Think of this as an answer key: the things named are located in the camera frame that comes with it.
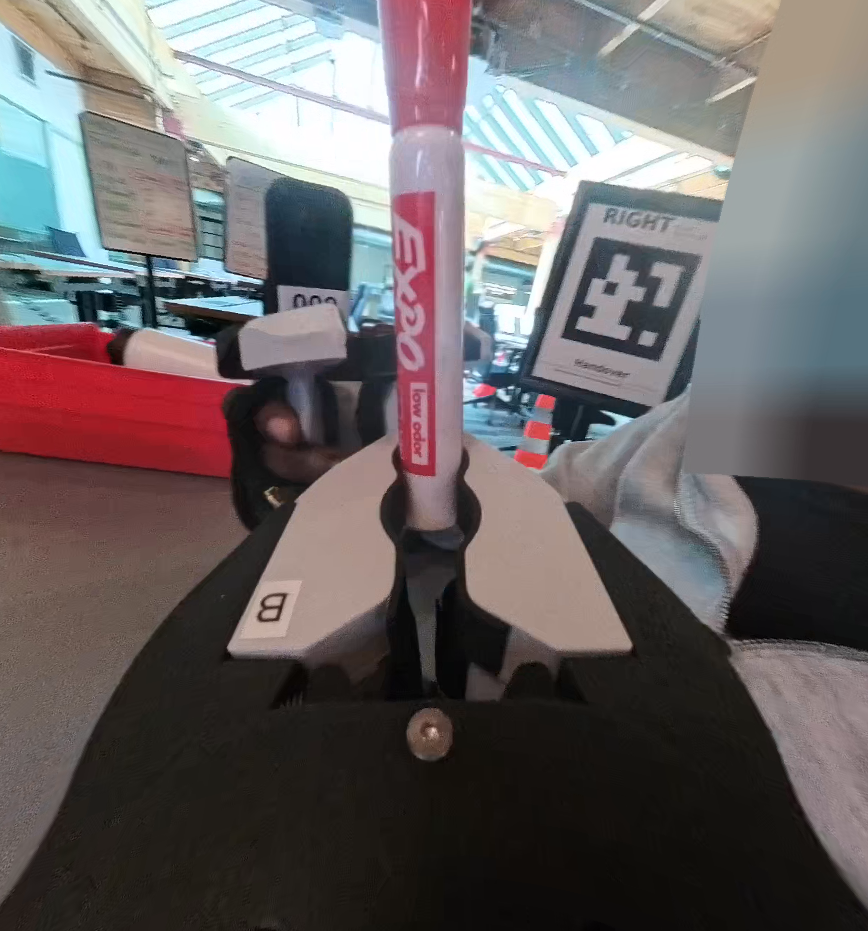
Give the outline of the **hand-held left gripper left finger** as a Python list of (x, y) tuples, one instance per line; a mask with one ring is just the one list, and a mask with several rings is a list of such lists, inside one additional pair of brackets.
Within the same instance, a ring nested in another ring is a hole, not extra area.
[(227, 646), (233, 659), (334, 667), (356, 683), (378, 669), (394, 699), (424, 694), (417, 623), (410, 607), (396, 440), (379, 439), (304, 492), (242, 611)]

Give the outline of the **person's right hand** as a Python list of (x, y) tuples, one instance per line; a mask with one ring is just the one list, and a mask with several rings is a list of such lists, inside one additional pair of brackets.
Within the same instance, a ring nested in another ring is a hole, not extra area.
[(285, 403), (266, 404), (255, 424), (263, 441), (263, 465), (281, 482), (310, 485), (347, 458), (339, 448), (306, 441), (297, 413)]

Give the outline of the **small background table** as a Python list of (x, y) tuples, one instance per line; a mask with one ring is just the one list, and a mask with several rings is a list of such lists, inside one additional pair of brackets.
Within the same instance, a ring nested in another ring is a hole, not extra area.
[(261, 301), (240, 296), (165, 300), (163, 309), (173, 317), (203, 320), (212, 325), (243, 324), (264, 315), (264, 305)]

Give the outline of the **long background work table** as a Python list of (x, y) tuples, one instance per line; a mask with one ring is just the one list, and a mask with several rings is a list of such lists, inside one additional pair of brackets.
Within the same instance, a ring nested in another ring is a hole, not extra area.
[(142, 274), (131, 268), (0, 256), (0, 325), (146, 326)]

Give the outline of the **red whiteboard marker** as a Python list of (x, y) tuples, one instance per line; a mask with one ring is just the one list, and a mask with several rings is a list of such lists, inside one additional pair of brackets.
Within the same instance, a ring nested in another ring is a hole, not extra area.
[(400, 469), (407, 523), (456, 523), (463, 457), (464, 183), (471, 2), (380, 1)]

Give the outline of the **black office chair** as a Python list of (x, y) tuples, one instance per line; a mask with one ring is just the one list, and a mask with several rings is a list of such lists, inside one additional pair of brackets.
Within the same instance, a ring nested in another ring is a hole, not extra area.
[(478, 366), (473, 398), (466, 405), (484, 407), (488, 427), (496, 425), (496, 416), (500, 413), (516, 416), (523, 425), (527, 413), (525, 402), (532, 395), (521, 386), (528, 340), (519, 332), (500, 330), (494, 306), (480, 309), (475, 322), (490, 337), (490, 357)]

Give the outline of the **white marker with black cap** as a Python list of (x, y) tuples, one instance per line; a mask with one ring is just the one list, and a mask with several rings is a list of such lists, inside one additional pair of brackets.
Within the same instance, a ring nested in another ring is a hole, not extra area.
[(106, 353), (116, 366), (167, 375), (220, 378), (212, 343), (154, 329), (119, 328)]

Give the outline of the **orange traffic cone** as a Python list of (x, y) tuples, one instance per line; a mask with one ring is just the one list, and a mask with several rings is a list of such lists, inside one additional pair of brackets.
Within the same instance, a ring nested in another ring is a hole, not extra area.
[(521, 439), (513, 459), (521, 466), (539, 471), (544, 468), (554, 435), (553, 413), (556, 399), (549, 395), (537, 396), (526, 417)]

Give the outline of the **narrow signboard on stand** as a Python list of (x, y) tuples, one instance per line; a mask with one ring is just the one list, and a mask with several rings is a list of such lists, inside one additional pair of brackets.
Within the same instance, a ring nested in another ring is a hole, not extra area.
[(265, 195), (273, 180), (269, 169), (238, 157), (226, 160), (223, 264), (230, 273), (266, 277)]

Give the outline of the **large signboard on stand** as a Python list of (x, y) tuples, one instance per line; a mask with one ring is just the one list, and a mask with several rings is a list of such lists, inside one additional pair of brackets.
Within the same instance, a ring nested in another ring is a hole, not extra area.
[(158, 326), (155, 259), (195, 262), (195, 205), (184, 143), (91, 111), (79, 114), (102, 248), (140, 256), (142, 325)]

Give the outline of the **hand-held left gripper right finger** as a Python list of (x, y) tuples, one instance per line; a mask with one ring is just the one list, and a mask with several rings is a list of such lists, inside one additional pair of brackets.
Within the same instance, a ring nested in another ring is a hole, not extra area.
[(463, 441), (463, 541), (440, 598), (440, 692), (502, 697), (519, 668), (631, 655), (628, 631), (560, 495), (484, 442)]

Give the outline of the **red plastic bin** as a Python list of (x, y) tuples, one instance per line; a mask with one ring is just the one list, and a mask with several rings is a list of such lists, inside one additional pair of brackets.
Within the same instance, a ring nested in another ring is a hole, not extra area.
[(230, 382), (115, 365), (89, 323), (0, 327), (0, 451), (227, 478)]

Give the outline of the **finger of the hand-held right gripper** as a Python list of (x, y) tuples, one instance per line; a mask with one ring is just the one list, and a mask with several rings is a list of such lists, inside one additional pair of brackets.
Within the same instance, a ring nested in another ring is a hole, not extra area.
[(463, 322), (463, 369), (486, 373), (494, 354), (493, 337), (475, 323)]
[(281, 381), (296, 413), (301, 437), (325, 438), (318, 379), (347, 358), (347, 329), (335, 305), (309, 305), (277, 312), (220, 332), (216, 338), (221, 378)]

